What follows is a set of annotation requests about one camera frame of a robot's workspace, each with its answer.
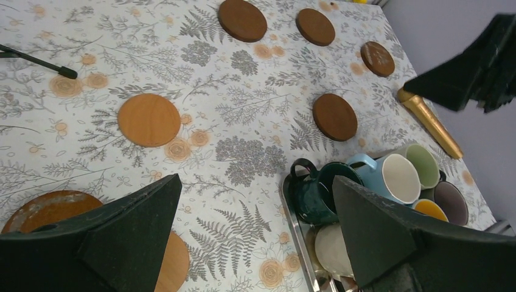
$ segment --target mug handle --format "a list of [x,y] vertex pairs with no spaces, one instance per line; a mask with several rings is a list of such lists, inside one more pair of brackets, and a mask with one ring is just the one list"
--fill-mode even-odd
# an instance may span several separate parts
[[361,153],[351,156],[346,161],[346,164],[352,165],[353,163],[357,163],[357,162],[364,162],[367,166],[369,166],[373,170],[375,170],[376,167],[378,166],[378,163],[376,162],[376,160],[372,159],[371,157],[369,157],[366,154],[361,154]]
[[311,178],[314,178],[317,174],[317,168],[311,161],[306,158],[298,158],[294,161],[294,163],[292,163],[292,166],[290,167],[290,176],[292,176],[292,179],[299,179],[299,177],[296,175],[296,166],[303,166],[305,169],[307,169],[310,172]]
[[439,169],[439,176],[441,181],[446,181],[446,173]]

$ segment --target purple mug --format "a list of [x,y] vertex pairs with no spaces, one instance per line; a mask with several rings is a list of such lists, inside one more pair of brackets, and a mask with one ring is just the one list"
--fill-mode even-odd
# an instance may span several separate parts
[[433,189],[423,190],[420,199],[434,201],[443,210],[450,223],[464,226],[468,222],[468,207],[461,191],[452,183],[446,181],[446,175],[441,173],[441,181]]

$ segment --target dark green mug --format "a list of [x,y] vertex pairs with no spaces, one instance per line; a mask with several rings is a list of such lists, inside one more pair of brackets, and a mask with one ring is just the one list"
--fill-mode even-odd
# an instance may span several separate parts
[[[296,176],[296,166],[302,166],[310,174],[303,180]],[[353,168],[342,162],[330,162],[321,170],[308,159],[299,158],[290,167],[290,175],[295,183],[293,201],[298,216],[306,223],[321,225],[338,222],[333,200],[333,179],[345,176],[357,184],[364,185]]]

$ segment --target beige mug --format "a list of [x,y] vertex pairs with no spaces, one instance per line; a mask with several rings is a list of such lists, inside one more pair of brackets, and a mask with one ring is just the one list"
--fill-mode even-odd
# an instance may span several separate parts
[[315,237],[315,254],[321,266],[336,280],[354,278],[340,224],[322,227]]
[[439,164],[425,147],[410,144],[391,153],[397,153],[412,163],[417,171],[422,190],[434,188],[439,182]]

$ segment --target wooden coaster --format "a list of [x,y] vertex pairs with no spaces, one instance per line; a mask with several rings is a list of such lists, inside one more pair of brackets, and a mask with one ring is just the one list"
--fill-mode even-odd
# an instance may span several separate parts
[[230,36],[246,43],[261,40],[267,31],[263,13],[244,0],[226,0],[220,4],[218,21]]
[[366,66],[374,74],[380,77],[387,77],[394,72],[394,60],[381,44],[368,41],[360,49],[360,55]]
[[312,113],[319,130],[331,140],[346,141],[357,133],[355,111],[340,96],[321,95],[313,104]]
[[128,99],[118,112],[118,127],[132,143],[159,147],[179,132],[181,118],[176,107],[156,94],[139,94]]
[[188,248],[179,236],[171,232],[154,292],[178,291],[186,279],[189,268]]
[[102,202],[94,196],[75,190],[46,193],[19,208],[5,224],[2,234],[13,231],[29,233],[100,206]]
[[332,23],[317,10],[301,10],[296,18],[296,25],[301,35],[312,44],[328,46],[335,39]]

